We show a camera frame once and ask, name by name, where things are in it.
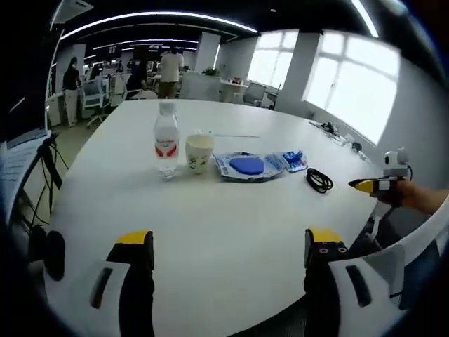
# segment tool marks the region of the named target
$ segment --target coiled cable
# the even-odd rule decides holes
[[[326,174],[316,170],[315,168],[308,168],[306,175],[307,182],[318,193],[326,193],[332,187],[334,182]]]

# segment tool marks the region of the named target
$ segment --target potted plant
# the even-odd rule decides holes
[[[219,76],[220,75],[220,71],[217,68],[209,67],[209,68],[206,68],[205,70],[203,70],[203,75],[206,75],[206,76]]]

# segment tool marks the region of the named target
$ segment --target blue package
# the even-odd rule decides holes
[[[214,153],[213,156],[222,177],[228,180],[243,181],[247,183],[260,183],[262,181],[277,178],[285,169],[285,167],[273,154],[231,152],[224,154]],[[235,169],[235,165],[231,165],[231,161],[235,163],[236,160],[237,163],[241,163],[241,165],[237,167],[239,171]]]
[[[309,167],[306,155],[302,150],[298,150],[297,152],[275,152],[273,155],[291,173],[299,172]]]

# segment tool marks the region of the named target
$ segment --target white shirt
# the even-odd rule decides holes
[[[181,54],[168,53],[162,56],[161,82],[178,82],[182,67],[184,67],[184,57]]]

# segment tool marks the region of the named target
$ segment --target bottle cap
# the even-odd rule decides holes
[[[173,102],[160,102],[159,103],[159,111],[162,114],[172,114],[176,110],[176,104]]]

